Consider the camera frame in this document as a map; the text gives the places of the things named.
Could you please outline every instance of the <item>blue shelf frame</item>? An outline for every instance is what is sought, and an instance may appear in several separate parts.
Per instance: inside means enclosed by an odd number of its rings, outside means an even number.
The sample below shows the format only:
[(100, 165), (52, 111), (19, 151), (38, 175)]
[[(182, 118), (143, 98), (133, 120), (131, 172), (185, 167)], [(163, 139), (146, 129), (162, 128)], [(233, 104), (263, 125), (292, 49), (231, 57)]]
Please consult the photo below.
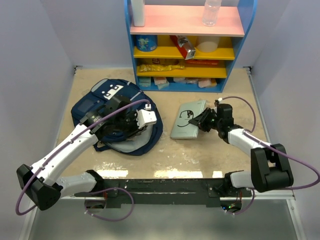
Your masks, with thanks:
[[(227, 73), (226, 78), (219, 78), (218, 84), (215, 87), (200, 88), (197, 84), (185, 84), (170, 82), (168, 87), (163, 89), (158, 89), (158, 87), (152, 82), (150, 87), (140, 87), (143, 91), (162, 91), (162, 92), (204, 92), (204, 93), (222, 93), (230, 73), (235, 66), (235, 63), (240, 54), (241, 48), (244, 45), (244, 42), (249, 34), (251, 26), (254, 22), (256, 11), (257, 11), (258, 0), (239, 0), (237, 8), (242, 23), (244, 37), (232, 37), (232, 46), (235, 58), (234, 60), (225, 60), (225, 70)], [(133, 65), (133, 72), (135, 83), (139, 85), (139, 78), (137, 76), (137, 60), (134, 58), (134, 47), (135, 40), (134, 35), (130, 34), (130, 27), (132, 24), (132, 7), (131, 0), (124, 0), (124, 16), (125, 16), (125, 26), (126, 32), (128, 35), (129, 46), (130, 46), (130, 55)]]

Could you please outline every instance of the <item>shelf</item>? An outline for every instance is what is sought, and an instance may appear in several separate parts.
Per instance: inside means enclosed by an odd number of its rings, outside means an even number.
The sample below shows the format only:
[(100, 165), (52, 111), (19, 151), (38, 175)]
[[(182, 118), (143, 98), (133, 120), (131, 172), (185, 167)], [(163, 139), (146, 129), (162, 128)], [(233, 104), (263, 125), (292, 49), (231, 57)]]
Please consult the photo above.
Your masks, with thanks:
[(243, 37), (244, 29), (236, 6), (222, 6), (214, 26), (202, 23), (204, 6), (146, 5), (145, 26), (131, 25), (132, 35), (194, 35)]
[(184, 69), (174, 69), (171, 71), (147, 71), (139, 72), (137, 67), (136, 75), (139, 77), (189, 77), (189, 78), (217, 78), (224, 79), (227, 72), (224, 62), (215, 66), (199, 66), (186, 64)]
[(216, 86), (204, 88), (199, 87), (198, 84), (186, 84), (172, 81), (170, 81), (169, 86), (162, 89), (158, 89), (154, 82), (151, 82), (151, 86), (149, 87), (139, 86), (139, 88), (142, 91), (221, 93), (224, 81), (225, 79), (221, 79)]
[[(188, 39), (194, 46), (196, 45), (196, 36), (189, 36)], [(153, 51), (140, 51), (135, 46), (133, 56), (137, 59), (183, 59), (169, 35), (159, 35), (158, 46)], [(218, 48), (214, 52), (202, 52), (197, 50), (194, 59), (234, 60), (235, 54), (231, 38), (221, 37)]]

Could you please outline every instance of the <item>gray wall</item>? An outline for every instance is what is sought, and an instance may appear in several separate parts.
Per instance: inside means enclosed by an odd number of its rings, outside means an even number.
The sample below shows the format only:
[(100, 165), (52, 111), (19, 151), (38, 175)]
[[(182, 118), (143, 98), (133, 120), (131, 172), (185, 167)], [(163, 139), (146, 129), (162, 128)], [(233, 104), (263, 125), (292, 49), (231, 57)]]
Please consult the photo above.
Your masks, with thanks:
[[(131, 67), (123, 0), (41, 0), (74, 65)], [(236, 6), (239, 0), (222, 0)], [(204, 5), (205, 0), (146, 0), (146, 4)], [(236, 67), (252, 66), (289, 0), (259, 0)]]
[(16, 240), (24, 220), (16, 169), (53, 147), (73, 67), (38, 0), (0, 5), (0, 239)]
[[(253, 80), (272, 142), (320, 169), (320, 1), (291, 0), (253, 66)], [(316, 175), (292, 164), (294, 185)], [(307, 239), (320, 239), (320, 185), (294, 191)]]

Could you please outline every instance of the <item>pink shelf board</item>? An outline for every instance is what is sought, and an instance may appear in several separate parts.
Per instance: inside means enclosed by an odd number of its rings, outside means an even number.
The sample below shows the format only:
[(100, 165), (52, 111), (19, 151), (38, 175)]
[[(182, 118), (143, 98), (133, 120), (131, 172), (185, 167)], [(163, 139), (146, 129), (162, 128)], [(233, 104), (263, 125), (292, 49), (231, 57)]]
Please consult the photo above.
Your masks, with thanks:
[(243, 37), (238, 8), (222, 6), (215, 26), (202, 23), (204, 6), (146, 5), (145, 26), (130, 28), (132, 35), (194, 35)]

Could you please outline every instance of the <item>red package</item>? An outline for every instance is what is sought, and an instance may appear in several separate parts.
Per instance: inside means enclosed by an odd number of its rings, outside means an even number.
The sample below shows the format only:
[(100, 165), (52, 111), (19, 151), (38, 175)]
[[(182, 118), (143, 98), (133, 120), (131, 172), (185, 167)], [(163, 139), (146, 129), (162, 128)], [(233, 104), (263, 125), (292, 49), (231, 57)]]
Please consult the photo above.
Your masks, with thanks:
[(186, 36), (170, 35), (170, 38), (185, 60), (192, 59), (195, 56), (196, 49)]
[(218, 65), (219, 60), (210, 59), (189, 59), (185, 61), (187, 64), (199, 64), (199, 65)]

